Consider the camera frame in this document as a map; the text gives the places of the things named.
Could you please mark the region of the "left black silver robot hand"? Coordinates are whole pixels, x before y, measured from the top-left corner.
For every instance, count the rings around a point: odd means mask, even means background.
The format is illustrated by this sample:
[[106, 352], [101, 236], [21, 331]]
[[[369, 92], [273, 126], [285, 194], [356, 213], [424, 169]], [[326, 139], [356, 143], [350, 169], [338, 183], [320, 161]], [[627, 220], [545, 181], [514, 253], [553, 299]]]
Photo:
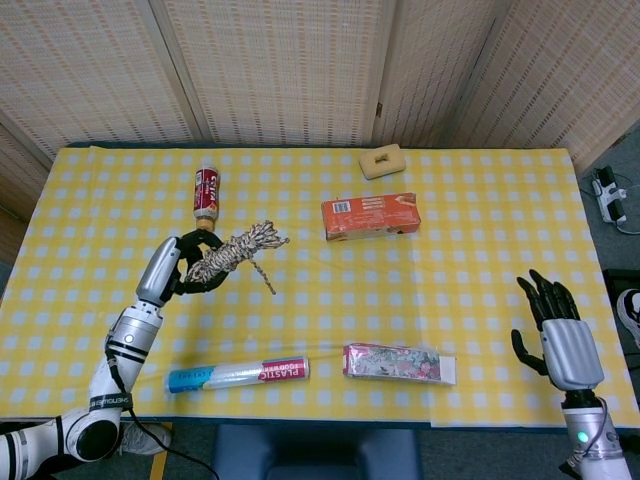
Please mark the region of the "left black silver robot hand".
[[197, 229], [182, 237], [169, 237], [156, 249], [136, 288], [139, 301], [163, 307], [174, 294], [207, 293], [218, 288], [228, 273], [220, 272], [210, 280], [182, 279], [178, 264], [187, 262], [189, 268], [204, 259], [200, 246], [206, 245], [214, 251], [223, 242], [207, 230]]

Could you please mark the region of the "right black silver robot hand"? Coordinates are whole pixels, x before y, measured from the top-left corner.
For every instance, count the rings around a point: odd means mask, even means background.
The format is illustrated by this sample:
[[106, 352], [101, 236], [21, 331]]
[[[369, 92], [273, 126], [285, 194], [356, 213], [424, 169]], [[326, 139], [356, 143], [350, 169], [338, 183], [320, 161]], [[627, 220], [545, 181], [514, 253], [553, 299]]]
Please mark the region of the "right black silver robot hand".
[[542, 355], [529, 353], [521, 332], [513, 329], [511, 345], [517, 359], [538, 375], [548, 377], [560, 391], [595, 389], [604, 381], [604, 370], [590, 327], [581, 319], [571, 292], [534, 269], [529, 276], [517, 277], [516, 281], [529, 303]]

